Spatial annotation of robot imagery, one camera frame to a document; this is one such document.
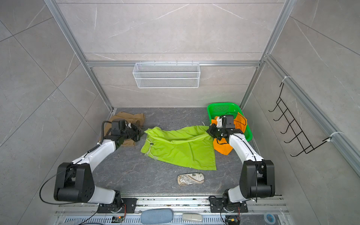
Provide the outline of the tan khaki shorts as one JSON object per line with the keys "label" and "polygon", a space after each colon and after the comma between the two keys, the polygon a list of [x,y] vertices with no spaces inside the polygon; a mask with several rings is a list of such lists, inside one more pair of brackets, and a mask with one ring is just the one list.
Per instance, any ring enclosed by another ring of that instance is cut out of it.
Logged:
{"label": "tan khaki shorts", "polygon": [[[125,119],[128,123],[135,124],[136,126],[142,128],[145,123],[145,114],[144,113],[137,113],[137,114],[130,114],[127,112],[119,112],[118,114],[112,116],[110,118],[110,122],[117,119]],[[133,147],[135,146],[135,141],[128,139],[125,140],[122,144],[122,147]]]}

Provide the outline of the lime green shorts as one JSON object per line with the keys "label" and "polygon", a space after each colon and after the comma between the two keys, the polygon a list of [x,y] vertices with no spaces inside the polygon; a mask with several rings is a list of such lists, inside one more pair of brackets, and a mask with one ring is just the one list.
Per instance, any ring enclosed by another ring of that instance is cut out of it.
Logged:
{"label": "lime green shorts", "polygon": [[145,131],[144,155],[162,162],[196,170],[215,171],[213,138],[207,126],[190,126],[165,131],[159,127]]}

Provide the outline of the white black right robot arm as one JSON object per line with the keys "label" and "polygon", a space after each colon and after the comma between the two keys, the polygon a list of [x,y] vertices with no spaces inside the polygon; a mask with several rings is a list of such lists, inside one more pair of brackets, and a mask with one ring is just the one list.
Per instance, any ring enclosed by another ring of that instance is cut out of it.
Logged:
{"label": "white black right robot arm", "polygon": [[235,150],[242,162],[239,185],[223,194],[223,203],[227,207],[232,203],[244,203],[248,200],[275,196],[275,166],[271,160],[265,160],[248,143],[240,129],[210,125],[207,133],[216,141],[223,138]]}

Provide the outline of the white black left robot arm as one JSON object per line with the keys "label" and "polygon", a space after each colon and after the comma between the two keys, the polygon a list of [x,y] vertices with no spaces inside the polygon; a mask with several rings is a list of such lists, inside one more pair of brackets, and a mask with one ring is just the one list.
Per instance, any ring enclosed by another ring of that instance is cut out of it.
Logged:
{"label": "white black left robot arm", "polygon": [[137,142],[141,129],[124,119],[103,121],[100,141],[81,157],[58,166],[54,185],[54,205],[72,203],[96,203],[122,206],[121,194],[117,190],[97,187],[92,172],[109,155],[113,154],[125,140]]}

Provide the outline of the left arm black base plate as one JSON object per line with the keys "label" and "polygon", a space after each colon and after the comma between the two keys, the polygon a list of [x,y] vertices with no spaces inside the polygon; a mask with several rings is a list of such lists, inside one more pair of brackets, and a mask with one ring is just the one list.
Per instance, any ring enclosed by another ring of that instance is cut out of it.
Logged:
{"label": "left arm black base plate", "polygon": [[122,198],[120,202],[111,204],[100,204],[97,213],[134,213],[137,198]]}

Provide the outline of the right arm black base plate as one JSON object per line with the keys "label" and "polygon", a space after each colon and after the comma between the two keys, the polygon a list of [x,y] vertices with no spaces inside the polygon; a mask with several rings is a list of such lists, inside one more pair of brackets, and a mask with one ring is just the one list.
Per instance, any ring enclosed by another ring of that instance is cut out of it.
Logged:
{"label": "right arm black base plate", "polygon": [[219,197],[210,196],[208,197],[208,201],[210,203],[210,209],[212,213],[247,213],[248,207],[245,202],[240,203],[225,203],[225,200]]}

